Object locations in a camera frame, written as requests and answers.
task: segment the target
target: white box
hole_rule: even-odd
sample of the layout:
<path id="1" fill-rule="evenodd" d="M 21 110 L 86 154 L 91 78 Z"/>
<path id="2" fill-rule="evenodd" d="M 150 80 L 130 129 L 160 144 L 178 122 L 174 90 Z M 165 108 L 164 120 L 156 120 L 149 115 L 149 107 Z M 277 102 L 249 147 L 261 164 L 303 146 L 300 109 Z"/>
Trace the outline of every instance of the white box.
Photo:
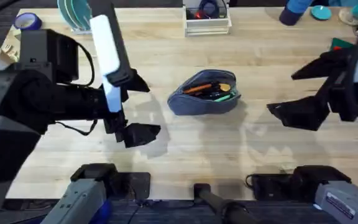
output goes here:
<path id="1" fill-rule="evenodd" d="M 226 18 L 219 19 L 187 19 L 186 10 L 198 8 L 201 0 L 183 0 L 183 29 L 185 37 L 195 35 L 229 34 L 232 24 L 229 10 L 229 0 L 226 3 Z M 224 7 L 223 1 L 217 0 L 219 7 Z"/>

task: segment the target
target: painter's tape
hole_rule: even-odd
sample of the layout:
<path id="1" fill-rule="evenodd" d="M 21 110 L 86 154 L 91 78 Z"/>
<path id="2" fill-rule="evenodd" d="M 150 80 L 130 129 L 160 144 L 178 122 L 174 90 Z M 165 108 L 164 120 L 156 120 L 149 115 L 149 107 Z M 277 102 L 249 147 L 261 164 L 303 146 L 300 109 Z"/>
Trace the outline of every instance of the painter's tape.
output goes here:
<path id="1" fill-rule="evenodd" d="M 13 26 L 20 30 L 38 30 L 42 26 L 42 21 L 34 13 L 27 12 L 17 16 Z"/>

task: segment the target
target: gray pencil case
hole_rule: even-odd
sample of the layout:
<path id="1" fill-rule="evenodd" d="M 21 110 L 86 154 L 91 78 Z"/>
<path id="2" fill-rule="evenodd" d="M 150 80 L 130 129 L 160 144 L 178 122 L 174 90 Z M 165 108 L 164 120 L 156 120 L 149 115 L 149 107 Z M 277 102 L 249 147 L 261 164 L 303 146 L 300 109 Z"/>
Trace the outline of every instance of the gray pencil case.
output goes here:
<path id="1" fill-rule="evenodd" d="M 183 93 L 183 90 L 186 90 L 190 86 L 207 82 L 229 84 L 234 96 L 226 101 L 215 102 Z M 236 107 L 240 97 L 241 95 L 236 89 L 236 76 L 232 72 L 209 69 L 198 72 L 179 86 L 179 88 L 169 96 L 168 106 L 176 115 L 223 114 Z"/>

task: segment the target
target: plate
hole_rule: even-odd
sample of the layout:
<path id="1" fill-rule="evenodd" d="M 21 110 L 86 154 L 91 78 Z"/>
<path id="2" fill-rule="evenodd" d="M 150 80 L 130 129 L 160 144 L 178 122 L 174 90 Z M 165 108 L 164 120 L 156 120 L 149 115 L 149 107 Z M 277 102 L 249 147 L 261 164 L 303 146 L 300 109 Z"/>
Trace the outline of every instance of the plate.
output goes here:
<path id="1" fill-rule="evenodd" d="M 311 15 L 318 20 L 328 20 L 331 18 L 332 13 L 328 7 L 315 6 L 311 9 Z"/>
<path id="2" fill-rule="evenodd" d="M 70 16 L 67 13 L 65 0 L 57 0 L 57 6 L 59 8 L 60 14 L 63 16 L 64 20 L 74 29 L 77 29 L 78 26 L 70 19 Z"/>
<path id="3" fill-rule="evenodd" d="M 65 2 L 65 7 L 66 7 L 66 10 L 67 10 L 67 14 L 68 16 L 70 17 L 71 21 L 74 22 L 74 24 L 80 28 L 80 29 L 84 29 L 84 27 L 81 25 L 81 23 L 77 20 L 77 18 L 75 17 L 75 14 L 74 14 L 74 9 L 72 8 L 71 6 L 71 0 L 64 0 Z"/>
<path id="4" fill-rule="evenodd" d="M 80 24 L 86 29 L 90 30 L 91 9 L 86 0 L 71 0 L 71 7 L 74 10 L 74 15 Z"/>

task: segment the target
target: wooden table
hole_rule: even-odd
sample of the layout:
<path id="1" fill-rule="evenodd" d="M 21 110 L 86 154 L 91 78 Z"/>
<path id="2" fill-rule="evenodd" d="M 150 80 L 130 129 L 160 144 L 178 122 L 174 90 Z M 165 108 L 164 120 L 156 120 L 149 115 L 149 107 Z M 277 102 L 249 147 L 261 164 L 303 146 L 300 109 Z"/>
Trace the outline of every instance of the wooden table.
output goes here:
<path id="1" fill-rule="evenodd" d="M 290 75 L 329 49 L 333 37 L 355 41 L 350 27 L 306 13 L 294 27 L 278 22 L 281 8 L 234 8 L 232 34 L 183 36 L 181 9 L 117 9 L 131 65 L 151 93 L 130 93 L 124 109 L 130 122 L 162 126 L 156 141 L 126 149 L 99 123 L 83 137 L 52 125 L 23 165 L 9 198 L 60 198 L 69 177 L 82 164 L 113 162 L 119 171 L 152 175 L 150 198 L 193 198 L 192 186 L 207 182 L 226 198 L 252 199 L 244 178 L 255 172 L 279 172 L 303 164 L 337 167 L 358 185 L 358 121 L 343 123 L 332 114 L 318 132 L 283 127 L 266 109 L 267 103 L 313 95 L 323 79 L 293 81 Z M 57 9 L 34 12 L 44 28 L 81 42 L 97 60 L 92 37 L 73 35 Z M 19 47 L 8 33 L 5 44 Z M 234 72 L 242 102 L 230 113 L 215 116 L 175 116 L 169 94 L 188 77 L 206 68 Z M 83 83 L 90 77 L 80 56 Z M 99 75 L 95 86 L 100 84 Z M 88 129 L 90 122 L 67 122 Z"/>

